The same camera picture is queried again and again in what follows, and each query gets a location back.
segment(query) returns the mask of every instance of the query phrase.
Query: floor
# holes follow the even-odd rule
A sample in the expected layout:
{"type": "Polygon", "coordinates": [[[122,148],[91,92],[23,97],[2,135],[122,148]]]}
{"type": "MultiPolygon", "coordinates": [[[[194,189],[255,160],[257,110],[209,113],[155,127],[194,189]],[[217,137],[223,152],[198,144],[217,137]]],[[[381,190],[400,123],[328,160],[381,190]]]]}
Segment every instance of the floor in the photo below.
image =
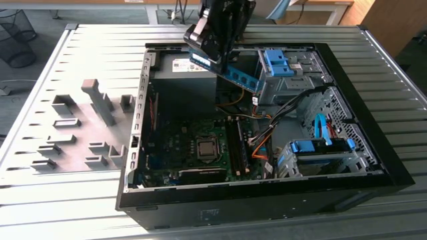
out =
{"type": "MultiPolygon", "coordinates": [[[[5,62],[0,62],[0,81],[37,80],[39,78],[67,24],[149,24],[145,10],[61,10],[61,19],[53,19],[49,10],[26,10],[26,14],[38,32],[38,38],[30,43],[38,60],[34,65],[22,69],[11,68],[5,62]]],[[[171,23],[166,12],[159,11],[158,15],[161,24],[171,23]]],[[[194,24],[197,21],[198,16],[194,13],[186,22],[194,24]]],[[[250,24],[273,24],[273,22],[254,17],[250,24]]],[[[416,41],[412,42],[397,61],[400,64],[410,65],[408,74],[426,93],[427,46],[418,45],[416,41]]],[[[34,84],[31,81],[7,83],[14,90],[10,96],[0,96],[0,134],[7,134],[11,129],[34,84]]]]}

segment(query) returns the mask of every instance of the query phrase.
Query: gray plastic block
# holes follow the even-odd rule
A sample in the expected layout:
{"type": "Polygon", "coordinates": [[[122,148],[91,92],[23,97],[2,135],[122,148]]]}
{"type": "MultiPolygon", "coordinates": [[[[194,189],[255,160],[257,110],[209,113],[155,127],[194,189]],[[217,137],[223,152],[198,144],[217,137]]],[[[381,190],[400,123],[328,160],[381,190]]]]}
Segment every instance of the gray plastic block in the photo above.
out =
{"type": "Polygon", "coordinates": [[[109,151],[109,158],[114,162],[114,164],[118,167],[122,167],[123,161],[126,159],[129,149],[125,145],[122,145],[121,153],[118,152],[117,148],[114,146],[110,146],[110,151],[109,151]]]}
{"type": "Polygon", "coordinates": [[[106,167],[109,165],[107,159],[103,156],[87,156],[85,163],[90,168],[106,167]]]}
{"type": "Polygon", "coordinates": [[[107,142],[90,142],[89,149],[95,155],[107,155],[110,151],[110,145],[107,142]]]}
{"type": "Polygon", "coordinates": [[[33,161],[31,167],[38,171],[49,171],[55,169],[58,167],[58,164],[51,159],[45,159],[45,160],[33,161]]]}
{"type": "Polygon", "coordinates": [[[65,134],[65,135],[57,135],[57,136],[49,136],[46,142],[49,144],[70,144],[77,142],[77,136],[73,134],[65,134]]]}
{"type": "Polygon", "coordinates": [[[0,96],[7,96],[11,93],[11,88],[0,83],[0,96]]]}
{"type": "Polygon", "coordinates": [[[53,125],[57,129],[73,128],[73,127],[79,127],[82,125],[82,122],[78,118],[63,118],[63,119],[55,120],[53,125]]]}
{"type": "Polygon", "coordinates": [[[59,115],[73,115],[70,109],[71,106],[77,105],[73,97],[70,95],[57,95],[53,101],[53,108],[59,115]]]}
{"type": "Polygon", "coordinates": [[[62,148],[55,143],[49,143],[47,145],[42,145],[38,148],[38,152],[45,156],[55,156],[62,153],[62,148]]]}
{"type": "Polygon", "coordinates": [[[117,121],[110,110],[111,106],[106,103],[105,96],[99,91],[99,81],[97,79],[86,79],[82,84],[82,90],[89,94],[106,125],[115,125],[117,121]]]}
{"type": "Polygon", "coordinates": [[[125,113],[134,113],[135,111],[135,98],[133,95],[122,95],[121,107],[125,113]]]}

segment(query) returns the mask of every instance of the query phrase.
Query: ribbed metal surface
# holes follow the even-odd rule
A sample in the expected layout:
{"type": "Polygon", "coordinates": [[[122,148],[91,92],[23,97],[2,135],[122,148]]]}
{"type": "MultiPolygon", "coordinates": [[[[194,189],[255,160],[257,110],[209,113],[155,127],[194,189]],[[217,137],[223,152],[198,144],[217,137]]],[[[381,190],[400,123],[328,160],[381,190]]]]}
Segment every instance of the ribbed metal surface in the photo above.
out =
{"type": "MultiPolygon", "coordinates": [[[[109,95],[138,88],[146,43],[181,43],[187,27],[173,25],[81,25],[65,34],[65,46],[47,66],[30,100],[63,80],[99,79],[109,95]]],[[[246,41],[329,43],[366,105],[396,147],[417,184],[394,195],[329,215],[283,220],[170,229],[147,233],[123,212],[115,211],[121,172],[33,175],[29,169],[7,171],[0,185],[0,236],[46,239],[425,239],[427,236],[427,111],[425,96],[402,75],[389,56],[357,27],[259,26],[247,28],[246,41]]],[[[0,154],[17,148],[27,103],[0,154]]],[[[3,170],[13,166],[3,159],[3,170]]]]}

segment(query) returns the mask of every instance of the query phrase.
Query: expansion slot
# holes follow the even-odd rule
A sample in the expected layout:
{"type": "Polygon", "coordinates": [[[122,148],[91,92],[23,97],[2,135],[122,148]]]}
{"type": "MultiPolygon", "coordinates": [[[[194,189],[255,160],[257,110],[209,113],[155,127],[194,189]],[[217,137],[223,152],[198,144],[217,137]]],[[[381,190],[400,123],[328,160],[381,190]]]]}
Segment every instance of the expansion slot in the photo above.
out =
{"type": "Polygon", "coordinates": [[[226,133],[233,174],[242,176],[250,173],[250,163],[239,118],[233,119],[229,117],[226,121],[226,133]]]}

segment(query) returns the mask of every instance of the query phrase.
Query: workbench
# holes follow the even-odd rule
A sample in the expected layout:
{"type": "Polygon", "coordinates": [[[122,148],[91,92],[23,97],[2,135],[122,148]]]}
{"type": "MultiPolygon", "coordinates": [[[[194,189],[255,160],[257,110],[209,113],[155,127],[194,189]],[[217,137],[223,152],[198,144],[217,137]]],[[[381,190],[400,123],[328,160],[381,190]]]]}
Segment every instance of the workbench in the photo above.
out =
{"type": "Polygon", "coordinates": [[[131,124],[101,125],[81,93],[83,79],[118,108],[122,95],[138,94],[146,43],[182,43],[185,25],[69,25],[0,148],[0,236],[5,239],[373,239],[427,237],[427,99],[369,31],[356,26],[250,25],[250,43],[329,43],[416,185],[337,214],[147,232],[115,210],[121,167],[90,170],[77,158],[90,141],[130,142],[131,124]],[[55,129],[58,94],[75,94],[82,130],[55,129]],[[59,144],[65,156],[51,172],[29,167],[47,136],[74,134],[59,144]]]}
{"type": "MultiPolygon", "coordinates": [[[[175,0],[0,0],[0,9],[42,9],[42,10],[147,10],[149,23],[159,24],[158,11],[174,10],[175,0]]],[[[199,9],[199,0],[190,0],[189,14],[199,9]]],[[[326,25],[338,25],[346,9],[354,0],[309,0],[305,11],[332,12],[326,25]]],[[[302,11],[302,1],[287,8],[287,11],[302,11]]]]}

